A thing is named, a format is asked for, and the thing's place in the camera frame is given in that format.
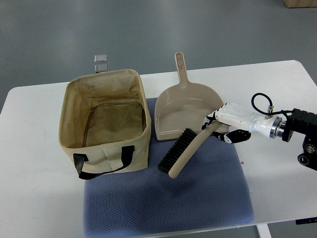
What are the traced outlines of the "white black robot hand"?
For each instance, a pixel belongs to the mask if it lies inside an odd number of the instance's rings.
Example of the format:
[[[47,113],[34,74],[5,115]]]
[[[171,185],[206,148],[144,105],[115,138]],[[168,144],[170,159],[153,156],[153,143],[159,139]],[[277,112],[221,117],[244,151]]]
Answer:
[[[281,117],[267,116],[237,103],[226,103],[207,115],[203,121],[202,130],[214,121],[236,128],[235,131],[231,132],[214,131],[212,133],[217,139],[229,144],[249,140],[252,132],[258,132],[269,138],[282,135],[279,132],[283,125]]]

